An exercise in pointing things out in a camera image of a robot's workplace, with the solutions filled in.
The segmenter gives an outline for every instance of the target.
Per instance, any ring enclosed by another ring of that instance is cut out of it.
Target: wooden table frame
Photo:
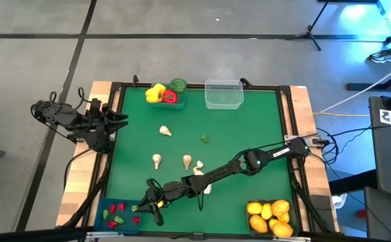
[[[117,111],[117,100],[119,100],[120,96],[119,91],[117,91],[113,97],[110,97],[112,86],[116,87],[116,85],[111,81],[94,81],[91,87],[89,99],[97,98],[98,100],[101,100],[103,104],[108,102],[112,103],[112,110]],[[279,89],[281,90],[281,104],[283,106],[282,112],[285,118],[286,133],[290,135],[299,134],[300,136],[316,133],[316,126],[306,87],[280,86]],[[85,149],[87,149],[87,145],[85,143],[78,143],[75,149],[75,155]],[[312,147],[311,151],[315,155],[322,155],[320,149]],[[96,155],[95,152],[89,151],[73,161],[69,171],[67,185],[62,197],[60,210],[58,212],[58,218],[56,220],[57,226],[67,222],[86,199],[90,187],[92,187],[99,178],[93,177],[93,171],[97,169],[99,170],[98,174],[101,174],[106,160],[107,155]],[[298,167],[298,162],[296,160],[293,161],[293,164],[294,167]],[[310,195],[331,197],[329,181],[325,171],[325,164],[322,161],[313,156],[307,157],[304,164],[304,173],[306,173],[306,175],[301,176],[300,172],[296,171],[296,177],[300,183],[303,182],[308,185],[307,189]],[[93,225],[97,203],[100,196],[99,194],[91,205],[88,213],[89,216],[84,216],[84,219],[79,221],[78,225],[80,225],[82,221],[84,221],[87,225]],[[309,231],[311,221],[308,219],[304,203],[300,198],[298,198],[298,201],[301,227],[303,231]],[[333,205],[332,211],[335,222],[335,230],[339,231],[337,216]]]

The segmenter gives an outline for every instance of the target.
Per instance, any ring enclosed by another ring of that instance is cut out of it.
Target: black desk
[[[372,126],[385,126],[380,121],[380,109],[387,110],[380,97],[369,98],[370,118]],[[391,194],[391,128],[372,130],[376,169],[357,175],[329,182],[331,194],[342,194],[349,191],[362,190],[364,187],[379,188]]]

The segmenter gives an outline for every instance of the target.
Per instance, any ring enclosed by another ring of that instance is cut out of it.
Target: red chili pepper
[[[121,210],[121,211],[124,211],[126,209],[126,205],[123,203],[123,202],[120,202],[118,204],[118,208]]]
[[[167,90],[163,94],[163,102],[167,102],[170,104],[177,103],[177,94],[174,91]]]
[[[115,221],[108,221],[107,222],[107,226],[109,227],[109,229],[116,229],[116,225],[117,223]]]
[[[115,204],[110,204],[109,212],[111,214],[114,214],[116,212],[116,205]]]
[[[134,217],[133,218],[133,223],[135,223],[135,224],[140,224],[140,218],[139,217]]]

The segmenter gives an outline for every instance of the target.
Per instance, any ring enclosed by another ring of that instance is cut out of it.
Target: green table surface
[[[193,175],[196,161],[204,163],[202,171],[207,173],[241,150],[284,140],[274,91],[244,91],[245,100],[237,110],[207,109],[204,90],[199,89],[186,91],[182,110],[154,108],[145,101],[145,91],[140,87],[125,90],[122,113],[129,115],[129,125],[117,135],[107,198],[140,200],[147,178],[163,186]],[[162,125],[172,136],[159,133]],[[200,140],[202,134],[209,143]],[[162,156],[158,170],[154,154]],[[188,171],[183,166],[184,155],[192,156]],[[161,209],[165,221],[161,227],[152,214],[145,214],[141,231],[249,234],[245,208],[249,200],[256,199],[292,201],[285,159],[271,162],[252,177],[232,175],[212,184],[201,212],[196,198],[181,198]],[[290,217],[295,223],[295,211],[290,211]]]

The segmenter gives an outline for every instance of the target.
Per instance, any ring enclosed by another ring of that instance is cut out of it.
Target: person's foot
[[[369,56],[369,59],[375,63],[391,62],[391,49],[373,53]]]

